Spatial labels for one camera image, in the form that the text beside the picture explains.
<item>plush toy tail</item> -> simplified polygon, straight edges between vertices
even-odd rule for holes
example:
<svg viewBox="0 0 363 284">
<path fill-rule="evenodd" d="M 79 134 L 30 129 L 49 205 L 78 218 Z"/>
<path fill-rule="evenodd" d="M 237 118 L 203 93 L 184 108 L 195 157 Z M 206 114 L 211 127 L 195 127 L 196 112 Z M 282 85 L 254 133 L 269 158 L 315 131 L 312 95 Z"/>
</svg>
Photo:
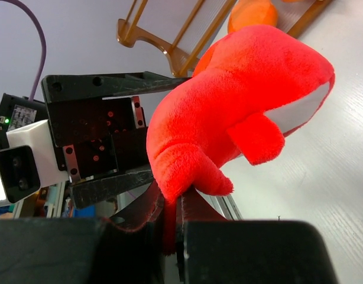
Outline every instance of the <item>plush toy tail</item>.
<svg viewBox="0 0 363 284">
<path fill-rule="evenodd" d="M 163 193 L 164 234 L 163 253 L 175 252 L 176 201 L 190 185 L 208 195 L 227 195 L 233 190 L 231 181 L 223 175 L 203 150 L 192 143 L 179 143 L 165 149 L 153 169 Z"/>
</svg>

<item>screw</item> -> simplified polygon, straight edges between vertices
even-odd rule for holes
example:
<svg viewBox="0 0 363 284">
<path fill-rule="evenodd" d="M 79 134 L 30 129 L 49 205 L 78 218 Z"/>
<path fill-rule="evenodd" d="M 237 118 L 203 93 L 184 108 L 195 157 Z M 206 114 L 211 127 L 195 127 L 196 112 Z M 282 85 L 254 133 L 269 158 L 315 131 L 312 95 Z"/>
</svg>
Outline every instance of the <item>screw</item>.
<svg viewBox="0 0 363 284">
<path fill-rule="evenodd" d="M 96 87 L 98 87 L 98 86 L 101 86 L 103 84 L 103 80 L 100 77 L 95 77 L 95 78 L 93 78 L 92 83 Z"/>
<path fill-rule="evenodd" d="M 56 92 L 60 92 L 62 91 L 62 85 L 59 82 L 55 82 L 53 84 L 51 84 L 51 87 L 56 91 Z"/>
<path fill-rule="evenodd" d="M 74 176 L 77 174 L 77 169 L 73 168 L 70 170 L 70 173 Z"/>
<path fill-rule="evenodd" d="M 66 153 L 69 154 L 69 155 L 72 154 L 73 149 L 71 147 L 66 148 Z"/>
</svg>

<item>wooden frame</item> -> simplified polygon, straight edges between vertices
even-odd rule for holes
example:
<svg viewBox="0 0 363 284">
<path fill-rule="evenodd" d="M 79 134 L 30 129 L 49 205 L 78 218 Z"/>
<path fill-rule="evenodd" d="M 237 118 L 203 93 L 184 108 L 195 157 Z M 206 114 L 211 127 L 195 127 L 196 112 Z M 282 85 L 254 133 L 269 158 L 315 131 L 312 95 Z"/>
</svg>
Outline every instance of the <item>wooden frame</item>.
<svg viewBox="0 0 363 284">
<path fill-rule="evenodd" d="M 187 20 L 181 27 L 178 35 L 172 43 L 157 37 L 154 34 L 145 31 L 137 26 L 138 21 L 146 7 L 148 0 L 134 0 L 127 18 L 119 19 L 117 24 L 117 40 L 124 46 L 133 47 L 137 40 L 146 41 L 161 50 L 167 57 L 170 69 L 175 77 L 185 77 L 190 69 L 193 69 L 198 62 L 197 56 L 204 48 L 208 40 L 213 36 L 217 28 L 225 20 L 236 0 L 223 1 L 222 8 L 218 11 L 216 17 L 209 23 L 208 28 L 203 33 L 202 38 L 196 43 L 190 54 L 178 48 L 180 40 L 189 29 L 193 19 L 200 11 L 201 7 L 211 0 L 196 0 Z"/>
<path fill-rule="evenodd" d="M 316 0 L 312 6 L 301 16 L 301 18 L 287 32 L 290 36 L 299 37 L 311 23 L 325 10 L 333 0 Z"/>
</svg>

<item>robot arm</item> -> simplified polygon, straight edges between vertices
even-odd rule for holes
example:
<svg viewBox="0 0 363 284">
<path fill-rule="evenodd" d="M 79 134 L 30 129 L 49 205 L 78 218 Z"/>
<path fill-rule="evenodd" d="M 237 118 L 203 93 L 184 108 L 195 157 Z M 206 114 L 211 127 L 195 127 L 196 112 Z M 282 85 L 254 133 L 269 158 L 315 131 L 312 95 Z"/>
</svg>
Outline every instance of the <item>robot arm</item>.
<svg viewBox="0 0 363 284">
<path fill-rule="evenodd" d="M 138 95 L 167 91 L 186 80 L 151 72 L 50 75 L 41 83 L 45 103 L 4 95 L 0 206 L 65 180 L 72 183 L 77 209 L 150 183 L 147 126 Z M 19 101 L 7 106 L 13 99 Z M 45 119 L 22 126 L 17 116 L 25 111 L 7 113 L 19 104 L 30 104 L 21 109 L 35 109 Z"/>
</svg>

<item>orange object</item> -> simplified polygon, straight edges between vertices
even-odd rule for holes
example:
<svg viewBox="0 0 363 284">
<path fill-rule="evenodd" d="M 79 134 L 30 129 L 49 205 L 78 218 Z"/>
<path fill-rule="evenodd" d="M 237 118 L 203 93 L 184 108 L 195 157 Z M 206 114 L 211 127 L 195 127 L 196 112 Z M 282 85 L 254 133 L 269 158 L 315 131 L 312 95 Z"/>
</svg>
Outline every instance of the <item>orange object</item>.
<svg viewBox="0 0 363 284">
<path fill-rule="evenodd" d="M 220 168 L 240 154 L 251 165 L 275 159 L 334 81 L 322 55 L 269 25 L 247 26 L 207 50 L 148 126 L 147 154 L 165 198 L 165 254 L 174 252 L 177 199 L 190 185 L 208 195 L 230 194 L 233 184 Z"/>
<path fill-rule="evenodd" d="M 239 0 L 230 13 L 228 33 L 248 25 L 264 24 L 275 27 L 277 18 L 278 13 L 271 0 Z"/>
</svg>

